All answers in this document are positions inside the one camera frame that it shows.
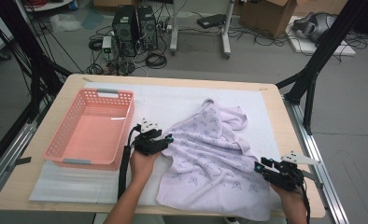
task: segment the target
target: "pink plastic basket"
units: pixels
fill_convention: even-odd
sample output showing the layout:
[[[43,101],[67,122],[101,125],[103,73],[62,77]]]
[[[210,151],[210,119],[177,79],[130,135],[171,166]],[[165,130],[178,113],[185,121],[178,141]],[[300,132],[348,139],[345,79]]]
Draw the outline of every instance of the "pink plastic basket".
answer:
[[[44,152],[59,166],[118,170],[134,114],[134,93],[81,89]]]

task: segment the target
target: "computer tower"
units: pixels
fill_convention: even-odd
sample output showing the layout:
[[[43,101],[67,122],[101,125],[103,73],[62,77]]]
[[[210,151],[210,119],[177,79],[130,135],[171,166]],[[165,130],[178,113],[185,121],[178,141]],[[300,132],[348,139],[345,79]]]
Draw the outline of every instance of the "computer tower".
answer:
[[[112,22],[120,56],[134,57],[135,43],[139,38],[137,17],[133,5],[121,5]]]
[[[158,38],[156,20],[151,6],[141,6],[137,8],[138,23],[140,26],[140,37],[143,49],[157,49]]]

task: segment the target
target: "purple printed fabric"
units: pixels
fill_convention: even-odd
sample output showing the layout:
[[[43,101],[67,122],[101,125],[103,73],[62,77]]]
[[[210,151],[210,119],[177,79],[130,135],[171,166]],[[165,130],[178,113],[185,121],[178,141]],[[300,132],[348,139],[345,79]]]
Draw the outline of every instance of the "purple printed fabric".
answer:
[[[269,185],[255,173],[249,143],[237,135],[248,124],[240,107],[202,108],[166,131],[175,141],[163,151],[173,160],[161,180],[157,202],[182,210],[265,221]]]

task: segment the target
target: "wooden table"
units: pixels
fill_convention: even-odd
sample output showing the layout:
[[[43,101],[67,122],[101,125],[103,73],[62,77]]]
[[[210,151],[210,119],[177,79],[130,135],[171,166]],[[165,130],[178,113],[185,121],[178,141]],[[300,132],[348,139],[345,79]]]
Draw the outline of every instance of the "wooden table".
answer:
[[[273,84],[222,82],[206,80],[169,79],[151,77],[107,77],[91,75],[72,75],[66,82],[48,114],[40,124],[31,143],[22,157],[32,157],[30,163],[18,165],[0,192],[1,210],[22,211],[77,211],[108,213],[113,204],[101,203],[40,203],[30,202],[29,197],[44,164],[42,153],[54,135],[64,113],[70,106],[75,94],[87,82],[123,83],[132,85],[158,85],[170,87],[213,88],[241,91],[259,91],[262,94],[269,120],[276,138],[280,155],[290,151],[302,152],[296,133],[290,122],[277,87]],[[307,166],[301,169],[309,171]],[[307,194],[311,205],[311,217],[324,217],[325,210],[315,184],[307,180]],[[216,215],[176,210],[165,206],[138,205],[136,213],[163,215]],[[273,210],[272,216],[283,216],[281,209]]]

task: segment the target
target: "person's arm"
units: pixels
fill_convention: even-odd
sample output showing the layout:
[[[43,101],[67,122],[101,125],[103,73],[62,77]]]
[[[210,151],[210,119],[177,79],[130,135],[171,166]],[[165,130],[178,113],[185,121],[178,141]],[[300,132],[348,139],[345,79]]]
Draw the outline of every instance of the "person's arm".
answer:
[[[134,151],[131,157],[132,181],[128,188],[122,194],[117,204],[113,207],[105,224],[130,224],[134,218],[134,210],[137,207],[138,199],[140,198],[143,188],[149,181],[152,174],[154,162],[160,153],[150,156]]]
[[[290,224],[306,224],[306,208],[303,195],[286,191],[271,184],[271,187],[280,196],[283,212]]]

